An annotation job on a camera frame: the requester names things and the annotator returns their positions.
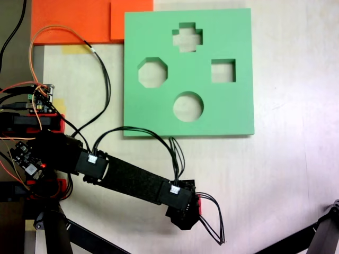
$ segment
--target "black wire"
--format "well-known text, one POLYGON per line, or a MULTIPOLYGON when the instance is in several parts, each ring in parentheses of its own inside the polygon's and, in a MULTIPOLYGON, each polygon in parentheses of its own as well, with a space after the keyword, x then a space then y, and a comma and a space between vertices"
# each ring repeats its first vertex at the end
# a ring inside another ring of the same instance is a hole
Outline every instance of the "black wire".
POLYGON ((72 180, 71 174, 68 173, 68 184, 67 184, 67 189, 65 191, 66 196, 61 198, 60 201, 69 198, 72 192, 73 192, 73 180, 72 180))
POLYGON ((205 199, 212 201, 217 206, 218 213, 219 213, 219 235, 215 232, 215 230, 211 227, 211 225, 206 221, 206 219, 203 216, 200 216, 199 220, 203 224, 203 226, 206 228, 207 232, 213 237, 213 239, 219 245, 222 245, 223 243, 225 243, 225 229, 224 229, 224 221, 222 219, 221 209, 220 209, 218 202, 214 199, 214 197, 212 197, 211 195, 205 192, 196 192, 196 195, 199 198, 205 198, 205 199))
POLYGON ((6 155, 4 155, 2 152, 0 152, 0 156, 3 157, 5 160, 7 160, 8 163, 11 165, 11 167, 14 167, 13 162, 6 155))
POLYGON ((114 131, 137 131, 137 132, 143 132, 143 133, 147 133, 149 135, 151 135, 152 137, 156 138, 157 140, 159 140, 165 147, 166 149, 169 151, 171 157, 172 157, 172 164, 173 164, 173 170, 174 170, 174 185, 178 184, 178 180, 179 180, 179 165, 177 162, 177 157, 176 157, 176 153, 175 153, 175 149, 173 148, 173 144, 172 141, 170 141, 170 146, 168 146, 168 144, 155 132, 147 130, 147 129, 143 129, 143 128, 137 128, 137 127, 131 127, 131 126, 122 126, 122 127, 118 127, 115 128, 113 130, 110 131, 106 131, 105 133, 103 133, 94 143, 93 146, 93 150, 92 153, 94 155, 97 154, 97 149, 98 146, 101 142, 101 140, 109 133, 114 132, 114 131))
POLYGON ((20 25, 23 21, 23 18, 25 17, 26 5, 27 5, 27 0, 23 0, 22 13, 21 13, 20 20, 19 20, 18 24, 16 25, 14 31, 11 33, 11 35, 8 37, 8 39, 5 41, 4 45, 1 48, 1 51, 0 51, 0 73, 1 73, 1 68, 2 68, 2 57, 4 55, 5 49, 6 49, 7 45, 9 44, 9 42, 11 41, 11 39, 14 37, 15 33, 17 32, 17 30, 19 29, 19 27, 20 27, 20 25))
MULTIPOLYGON (((90 48, 92 48, 92 46, 87 42, 87 41, 84 41, 90 48)), ((90 125, 91 123, 93 123, 94 121, 96 121, 107 109, 109 103, 110 103, 110 100, 111 100, 111 81, 110 81, 110 77, 108 75, 108 72, 107 72, 107 69, 106 69, 106 66, 104 64, 104 62, 102 61, 102 59, 100 58, 100 56, 94 52, 95 56, 97 57, 97 59, 99 60, 100 62, 100 65, 102 67, 102 71, 103 71, 103 74, 104 74, 104 78, 105 78, 105 89, 106 89, 106 99, 105 99, 105 106, 104 106, 104 109, 98 114, 96 115, 95 117, 93 117, 91 120, 89 120, 87 123, 85 123, 83 126, 81 126, 77 131, 75 131, 71 137, 75 137, 77 134, 79 134, 79 132, 87 127, 88 125, 90 125)))
POLYGON ((5 102, 5 100, 9 99, 9 98, 12 98, 12 97, 15 97, 15 96, 18 96, 19 94, 9 94, 9 95, 6 95, 4 97, 2 97, 0 99, 0 105, 3 104, 5 102))
MULTIPOLYGON (((71 126, 75 131, 78 131, 78 129, 71 123, 69 122, 68 120, 66 120, 62 115, 61 113, 53 106, 53 104, 51 104, 44 96, 42 96, 40 93, 37 93, 37 91, 34 92, 34 94, 36 94, 36 97, 39 97, 40 100, 42 100, 45 105, 47 105, 48 107, 50 107, 51 109, 53 109, 57 115, 63 119, 65 121, 65 123, 67 123, 69 126, 71 126)), ((85 139, 85 137, 79 132, 79 135, 83 138, 85 144, 86 144, 86 148, 87 148, 87 151, 88 152, 91 152, 91 149, 90 149, 90 145, 88 144, 87 140, 85 139)))
POLYGON ((170 143, 172 143, 172 147, 173 147, 175 153, 178 154, 178 157, 179 157, 179 160, 180 160, 181 171, 180 171, 180 174, 178 175, 178 178, 179 178, 185 171, 185 167, 186 167, 185 156, 184 156, 184 153, 183 153, 178 141, 174 137, 169 137, 168 139, 169 139, 170 143))

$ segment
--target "circular hole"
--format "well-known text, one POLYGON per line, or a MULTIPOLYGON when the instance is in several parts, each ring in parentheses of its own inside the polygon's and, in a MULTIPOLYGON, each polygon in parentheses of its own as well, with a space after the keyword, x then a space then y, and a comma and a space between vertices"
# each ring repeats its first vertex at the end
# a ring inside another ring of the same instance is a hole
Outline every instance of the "circular hole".
POLYGON ((203 112, 203 101, 194 92, 184 92, 179 94, 173 106, 174 115, 183 122, 193 122, 197 120, 203 112))

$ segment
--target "green foam board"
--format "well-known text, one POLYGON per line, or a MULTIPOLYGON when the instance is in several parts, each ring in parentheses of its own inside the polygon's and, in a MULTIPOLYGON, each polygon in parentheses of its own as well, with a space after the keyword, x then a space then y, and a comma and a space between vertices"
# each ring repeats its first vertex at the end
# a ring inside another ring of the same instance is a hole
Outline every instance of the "green foam board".
POLYGON ((124 125, 162 136, 254 134, 251 10, 126 13, 124 125), (202 34, 202 45, 195 52, 180 52, 173 35, 192 25, 202 34), (168 71, 157 88, 139 82, 139 68, 150 60, 161 61, 168 71), (211 65, 223 62, 234 64, 235 80, 213 83, 211 65), (185 93, 203 102, 203 112, 193 122, 183 122, 173 112, 175 100, 185 93))

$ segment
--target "black cable bundle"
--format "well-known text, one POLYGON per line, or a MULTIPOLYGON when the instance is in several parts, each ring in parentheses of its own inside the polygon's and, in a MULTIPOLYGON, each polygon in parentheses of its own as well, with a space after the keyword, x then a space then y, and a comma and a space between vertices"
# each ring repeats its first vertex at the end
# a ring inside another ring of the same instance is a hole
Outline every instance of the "black cable bundle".
POLYGON ((9 44, 9 42, 11 41, 11 39, 16 34, 16 32, 18 31, 18 29, 19 29, 19 27, 20 27, 20 25, 21 25, 21 23, 23 21, 23 18, 25 17, 26 4, 27 4, 27 0, 24 0, 23 1, 23 6, 22 6, 22 13, 21 13, 21 17, 19 19, 19 22, 16 25, 14 31, 11 33, 11 35, 8 37, 8 39, 5 41, 4 45, 1 48, 1 51, 0 51, 0 73, 1 73, 1 68, 2 68, 2 57, 4 55, 5 49, 6 49, 7 45, 9 44))
MULTIPOLYGON (((92 46, 87 42, 87 41, 84 41, 84 43, 86 45, 89 46, 90 49, 92 49, 92 46)), ((93 123, 95 120, 97 120, 107 109, 110 101, 111 101, 111 81, 110 81, 110 77, 108 75, 108 72, 106 70, 106 66, 105 64, 103 63, 103 61, 101 60, 100 56, 95 52, 93 51, 95 56, 97 57, 97 59, 99 60, 100 62, 100 65, 102 67, 102 71, 103 71, 103 74, 104 74, 104 78, 105 78, 105 88, 106 88, 106 99, 105 99, 105 106, 104 106, 104 109, 98 114, 96 115, 95 117, 93 117, 91 120, 89 120, 87 123, 85 123, 83 126, 81 126, 78 130, 76 130, 72 135, 71 137, 75 137, 77 134, 79 134, 79 132, 85 128, 86 126, 90 125, 91 123, 93 123)))
POLYGON ((202 225, 205 227, 207 232, 213 237, 213 239, 219 245, 222 245, 223 243, 225 243, 225 231, 224 231, 224 222, 222 220, 221 209, 220 209, 218 202, 214 199, 214 197, 212 197, 211 195, 205 192, 196 192, 196 195, 199 198, 205 198, 205 199, 212 201, 217 206, 218 212, 219 212, 219 223, 220 223, 219 224, 219 235, 215 232, 215 230, 210 226, 210 224, 206 221, 206 219, 202 215, 200 216, 199 220, 202 223, 202 225))
POLYGON ((172 164, 173 164, 173 169, 174 169, 174 185, 178 185, 179 177, 183 174, 183 172, 185 170, 185 158, 184 158, 184 154, 182 152, 181 147, 179 146, 177 140, 174 137, 169 138, 170 144, 168 146, 168 144, 158 134, 156 134, 153 131, 143 129, 143 128, 131 127, 131 126, 122 126, 122 127, 118 127, 118 128, 113 129, 113 130, 110 130, 110 131, 106 131, 95 141, 94 146, 93 146, 93 150, 92 150, 92 153, 94 155, 96 155, 96 153, 97 153, 97 148, 98 148, 101 140, 107 134, 114 132, 114 131, 143 132, 143 133, 147 133, 147 134, 151 135, 152 137, 156 138, 157 140, 159 140, 161 142, 161 144, 163 144, 167 148, 167 150, 169 151, 169 153, 172 157, 172 164), (178 160, 177 160, 177 155, 179 156, 180 163, 181 163, 181 171, 180 172, 179 172, 179 164, 178 164, 178 160))
POLYGON ((38 97, 38 98, 44 103, 44 105, 46 105, 46 106, 50 107, 51 109, 53 109, 53 110, 57 113, 57 115, 58 115, 62 120, 65 121, 65 123, 67 123, 69 126, 72 127, 73 130, 75 130, 76 132, 78 132, 79 135, 83 138, 83 140, 84 140, 84 142, 85 142, 85 144, 86 144, 87 151, 88 151, 88 152, 91 152, 90 145, 88 144, 88 142, 87 142, 87 140, 85 139, 85 137, 80 133, 80 131, 79 131, 79 130, 71 123, 71 122, 69 122, 68 120, 66 120, 66 119, 61 115, 61 113, 53 106, 53 104, 50 103, 49 100, 47 100, 46 97, 44 97, 42 94, 40 94, 40 93, 37 92, 37 91, 34 92, 34 95, 35 95, 36 97, 38 97))

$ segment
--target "black connector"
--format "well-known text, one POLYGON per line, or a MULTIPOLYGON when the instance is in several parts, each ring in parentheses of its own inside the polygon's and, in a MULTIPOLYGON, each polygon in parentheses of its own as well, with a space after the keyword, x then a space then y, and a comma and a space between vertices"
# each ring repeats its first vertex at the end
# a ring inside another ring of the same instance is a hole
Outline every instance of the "black connector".
POLYGON ((2 110, 26 110, 29 108, 30 104, 27 102, 14 102, 11 104, 5 104, 0 106, 2 110))
POLYGON ((33 94, 36 86, 22 86, 6 89, 7 94, 33 94))

